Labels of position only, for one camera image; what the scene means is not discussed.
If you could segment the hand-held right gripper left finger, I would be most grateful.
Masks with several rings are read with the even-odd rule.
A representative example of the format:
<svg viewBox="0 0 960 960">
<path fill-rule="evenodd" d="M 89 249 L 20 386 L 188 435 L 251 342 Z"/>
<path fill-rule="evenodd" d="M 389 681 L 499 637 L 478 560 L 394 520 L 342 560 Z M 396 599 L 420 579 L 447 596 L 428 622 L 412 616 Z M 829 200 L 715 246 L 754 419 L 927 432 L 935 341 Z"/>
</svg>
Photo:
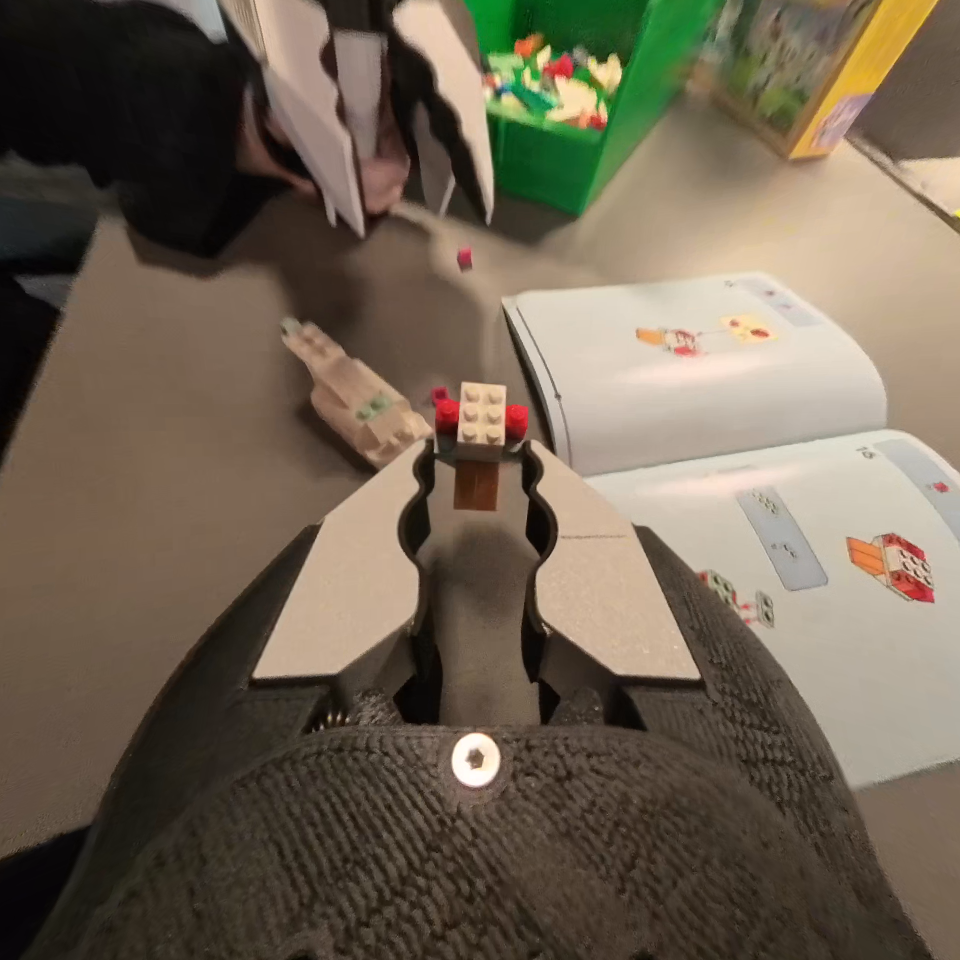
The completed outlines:
<svg viewBox="0 0 960 960">
<path fill-rule="evenodd" d="M 251 672 L 258 685 L 403 687 L 429 670 L 419 552 L 434 442 L 414 442 L 324 517 Z"/>
</svg>

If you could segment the tan lego assembly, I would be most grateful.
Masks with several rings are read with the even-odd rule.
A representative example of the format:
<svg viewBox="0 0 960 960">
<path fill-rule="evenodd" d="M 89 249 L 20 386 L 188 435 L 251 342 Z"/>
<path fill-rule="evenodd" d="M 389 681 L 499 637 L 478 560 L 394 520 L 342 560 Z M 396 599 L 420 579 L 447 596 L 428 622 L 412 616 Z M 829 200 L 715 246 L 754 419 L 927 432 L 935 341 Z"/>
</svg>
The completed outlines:
<svg viewBox="0 0 960 960">
<path fill-rule="evenodd" d="M 374 469 L 433 437 L 433 427 L 406 396 L 315 323 L 284 318 L 281 339 L 313 380 L 310 402 L 319 418 Z"/>
</svg>

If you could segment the person's left forearm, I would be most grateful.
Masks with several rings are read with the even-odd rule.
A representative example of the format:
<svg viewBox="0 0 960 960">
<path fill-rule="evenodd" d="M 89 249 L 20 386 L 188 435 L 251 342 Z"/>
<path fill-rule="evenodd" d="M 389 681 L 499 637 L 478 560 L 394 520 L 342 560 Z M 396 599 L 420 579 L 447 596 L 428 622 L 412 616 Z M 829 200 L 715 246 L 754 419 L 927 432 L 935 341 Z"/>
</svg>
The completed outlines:
<svg viewBox="0 0 960 960">
<path fill-rule="evenodd" d="M 77 166 L 144 239 L 216 257 L 282 188 L 316 199 L 254 62 L 151 2 L 1 3 L 2 155 Z"/>
</svg>

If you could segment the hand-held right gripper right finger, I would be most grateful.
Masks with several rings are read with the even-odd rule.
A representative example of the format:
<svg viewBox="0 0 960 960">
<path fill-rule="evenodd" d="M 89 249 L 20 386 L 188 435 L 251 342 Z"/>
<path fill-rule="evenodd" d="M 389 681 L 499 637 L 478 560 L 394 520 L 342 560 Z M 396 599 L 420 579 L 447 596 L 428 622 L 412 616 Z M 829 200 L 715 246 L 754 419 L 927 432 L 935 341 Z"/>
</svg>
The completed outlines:
<svg viewBox="0 0 960 960">
<path fill-rule="evenodd" d="M 540 441 L 523 445 L 523 664 L 542 685 L 698 685 L 701 673 L 635 527 Z"/>
</svg>

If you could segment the open instruction booklet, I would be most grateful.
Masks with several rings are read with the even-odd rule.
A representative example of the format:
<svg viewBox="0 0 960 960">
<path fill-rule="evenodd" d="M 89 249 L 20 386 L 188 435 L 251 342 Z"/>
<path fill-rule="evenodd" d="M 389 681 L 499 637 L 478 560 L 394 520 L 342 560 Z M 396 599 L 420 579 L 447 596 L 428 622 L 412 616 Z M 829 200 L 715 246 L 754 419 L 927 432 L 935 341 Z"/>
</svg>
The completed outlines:
<svg viewBox="0 0 960 960">
<path fill-rule="evenodd" d="M 958 470 L 771 276 L 502 301 L 554 453 L 766 644 L 849 783 L 959 756 Z"/>
</svg>

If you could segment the yellow lego set box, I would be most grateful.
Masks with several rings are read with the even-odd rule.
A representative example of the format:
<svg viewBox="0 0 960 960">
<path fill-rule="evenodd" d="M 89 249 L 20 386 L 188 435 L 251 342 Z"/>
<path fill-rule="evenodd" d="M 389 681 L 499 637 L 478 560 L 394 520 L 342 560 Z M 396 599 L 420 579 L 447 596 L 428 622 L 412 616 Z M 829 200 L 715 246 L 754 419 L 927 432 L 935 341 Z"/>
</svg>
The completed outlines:
<svg viewBox="0 0 960 960">
<path fill-rule="evenodd" d="M 822 160 L 936 1 L 730 1 L 702 48 L 710 99 L 788 162 Z"/>
</svg>

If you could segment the white and red lego assembly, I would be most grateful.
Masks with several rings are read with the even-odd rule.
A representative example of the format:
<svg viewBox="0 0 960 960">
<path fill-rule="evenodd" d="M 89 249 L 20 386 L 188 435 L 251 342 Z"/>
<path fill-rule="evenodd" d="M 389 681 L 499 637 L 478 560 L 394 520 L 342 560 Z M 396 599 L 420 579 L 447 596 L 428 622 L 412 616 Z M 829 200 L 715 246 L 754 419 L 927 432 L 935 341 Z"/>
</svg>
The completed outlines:
<svg viewBox="0 0 960 960">
<path fill-rule="evenodd" d="M 434 408 L 438 459 L 454 471 L 454 510 L 498 509 L 501 465 L 526 438 L 529 411 L 508 401 L 507 388 L 495 383 L 463 381 L 457 397 Z"/>
</svg>

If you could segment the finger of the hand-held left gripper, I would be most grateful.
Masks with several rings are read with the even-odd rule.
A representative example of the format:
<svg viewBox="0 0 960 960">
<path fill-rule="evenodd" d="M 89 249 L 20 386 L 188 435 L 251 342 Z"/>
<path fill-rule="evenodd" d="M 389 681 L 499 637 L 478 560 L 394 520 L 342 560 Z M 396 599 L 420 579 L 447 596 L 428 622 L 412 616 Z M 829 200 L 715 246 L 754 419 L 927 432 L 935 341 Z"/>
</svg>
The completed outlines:
<svg viewBox="0 0 960 960">
<path fill-rule="evenodd" d="M 494 162 L 474 18 L 461 1 L 390 6 L 390 97 L 428 210 L 459 189 L 484 225 L 494 216 Z"/>
<path fill-rule="evenodd" d="M 345 222 L 364 239 L 359 156 L 326 9 L 311 1 L 219 1 L 218 8 L 224 26 L 258 63 L 270 108 L 318 186 L 331 223 Z"/>
</svg>

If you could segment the person's left hand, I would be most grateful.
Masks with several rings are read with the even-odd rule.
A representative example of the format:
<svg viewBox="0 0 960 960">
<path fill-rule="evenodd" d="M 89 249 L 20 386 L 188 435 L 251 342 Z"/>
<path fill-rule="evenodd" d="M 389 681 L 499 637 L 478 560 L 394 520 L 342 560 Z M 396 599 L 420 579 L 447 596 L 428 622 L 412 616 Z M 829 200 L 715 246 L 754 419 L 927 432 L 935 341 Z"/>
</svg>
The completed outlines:
<svg viewBox="0 0 960 960">
<path fill-rule="evenodd" d="M 365 212 L 378 217 L 402 199 L 411 159 L 390 104 L 381 111 L 373 153 L 359 161 Z"/>
</svg>

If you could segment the green storage bin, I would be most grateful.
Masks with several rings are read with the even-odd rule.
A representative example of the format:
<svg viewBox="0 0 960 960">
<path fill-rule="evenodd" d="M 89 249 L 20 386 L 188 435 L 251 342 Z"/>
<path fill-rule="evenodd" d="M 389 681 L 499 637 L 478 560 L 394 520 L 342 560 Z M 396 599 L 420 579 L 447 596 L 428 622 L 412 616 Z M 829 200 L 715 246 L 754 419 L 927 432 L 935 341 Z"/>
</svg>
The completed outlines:
<svg viewBox="0 0 960 960">
<path fill-rule="evenodd" d="M 623 80 L 603 131 L 491 118 L 497 188 L 581 215 L 685 84 L 716 17 L 714 1 L 468 1 L 481 55 L 540 33 L 599 58 L 618 53 Z"/>
</svg>

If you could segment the pile of loose lego bricks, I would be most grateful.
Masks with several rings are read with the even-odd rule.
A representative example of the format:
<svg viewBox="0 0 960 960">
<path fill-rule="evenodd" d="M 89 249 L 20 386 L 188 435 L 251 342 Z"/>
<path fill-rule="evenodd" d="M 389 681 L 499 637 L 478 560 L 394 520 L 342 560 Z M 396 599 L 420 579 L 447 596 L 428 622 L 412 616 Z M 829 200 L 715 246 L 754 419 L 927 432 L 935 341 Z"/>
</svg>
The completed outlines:
<svg viewBox="0 0 960 960">
<path fill-rule="evenodd" d="M 510 50 L 483 54 L 481 64 L 490 118 L 599 132 L 608 126 L 625 72 L 617 52 L 599 57 L 582 45 L 562 48 L 539 32 Z"/>
</svg>

